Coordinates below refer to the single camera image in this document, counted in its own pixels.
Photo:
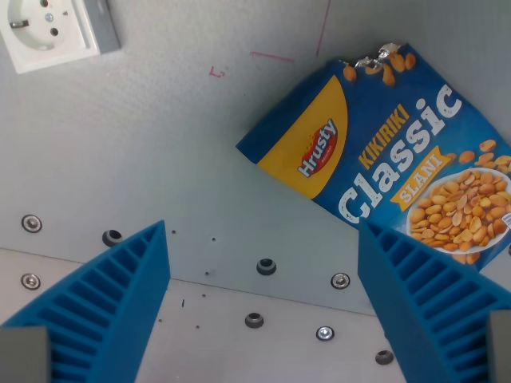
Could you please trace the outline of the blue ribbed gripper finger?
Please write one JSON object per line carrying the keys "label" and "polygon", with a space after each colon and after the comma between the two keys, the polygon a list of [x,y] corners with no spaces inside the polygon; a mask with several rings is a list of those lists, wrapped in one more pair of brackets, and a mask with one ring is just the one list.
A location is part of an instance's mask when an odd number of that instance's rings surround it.
{"label": "blue ribbed gripper finger", "polygon": [[364,220],[358,276],[408,382],[488,382],[486,324],[510,292],[394,229]]}
{"label": "blue ribbed gripper finger", "polygon": [[77,268],[2,328],[47,330],[52,382],[134,382],[169,280],[159,221]]}

